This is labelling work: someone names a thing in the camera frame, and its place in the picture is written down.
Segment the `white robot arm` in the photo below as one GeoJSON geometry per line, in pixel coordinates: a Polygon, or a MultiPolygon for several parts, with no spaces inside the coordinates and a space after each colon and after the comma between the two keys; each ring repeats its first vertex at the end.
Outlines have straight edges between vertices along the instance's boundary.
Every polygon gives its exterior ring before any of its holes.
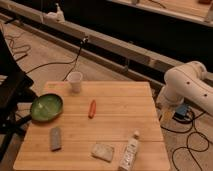
{"type": "Polygon", "coordinates": [[[199,61],[191,61],[169,69],[164,74],[157,102],[163,107],[177,107],[188,99],[208,114],[213,114],[213,87],[204,82],[207,69],[199,61]]]}

